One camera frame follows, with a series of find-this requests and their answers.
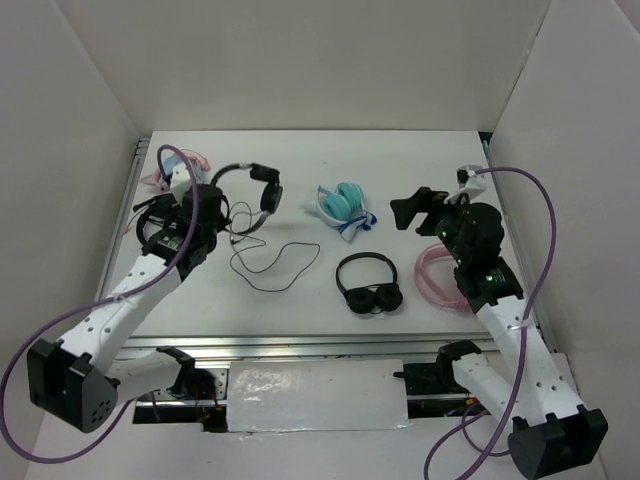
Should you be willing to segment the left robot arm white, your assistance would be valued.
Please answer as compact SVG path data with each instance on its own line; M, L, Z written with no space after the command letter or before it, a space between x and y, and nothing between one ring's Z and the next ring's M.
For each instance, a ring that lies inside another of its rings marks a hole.
M27 353L31 401L83 433L97 430L114 408L149 392L213 398L215 376L187 353L160 346L127 361L116 356L151 311L204 262L227 223L216 186L189 190L168 227L152 235L107 305L55 342L37 340Z

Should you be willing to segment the black wired headphones taped band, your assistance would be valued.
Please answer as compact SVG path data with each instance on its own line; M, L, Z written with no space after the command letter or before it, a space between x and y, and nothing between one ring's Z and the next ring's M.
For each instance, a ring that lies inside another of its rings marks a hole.
M257 250L267 246L267 242L255 236L266 221L273 216L281 203L283 186L280 181L280 171L258 163L232 163L219 169L210 180L210 184L217 186L221 179L233 171L248 171L253 181L264 184L260 197L259 210L254 211L248 202L237 201L227 207L227 225L225 231L228 234L232 255L229 258L229 267L242 278L253 290L262 293L284 293L289 290L297 280L306 273L318 260L321 253L321 245L316 242L291 241L282 245L275 258L261 269L252 269L245 262L243 254L250 250ZM311 259L292 277L285 285L279 288L264 288L251 281L251 275L268 273L281 259L283 253L291 247L312 248L314 250Z

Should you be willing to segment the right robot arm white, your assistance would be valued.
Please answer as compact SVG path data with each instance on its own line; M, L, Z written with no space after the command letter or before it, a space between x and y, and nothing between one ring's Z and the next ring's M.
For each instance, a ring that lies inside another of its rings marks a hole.
M494 206L451 203L445 192L419 188L391 201L397 229L425 216L416 232L438 238L456 263L454 278L486 327L513 380L507 382L471 341L442 347L435 378L446 391L462 387L507 432L509 454L526 479L589 464L608 431L599 409L589 409L557 368L536 326L525 319L526 299L501 256L502 217Z

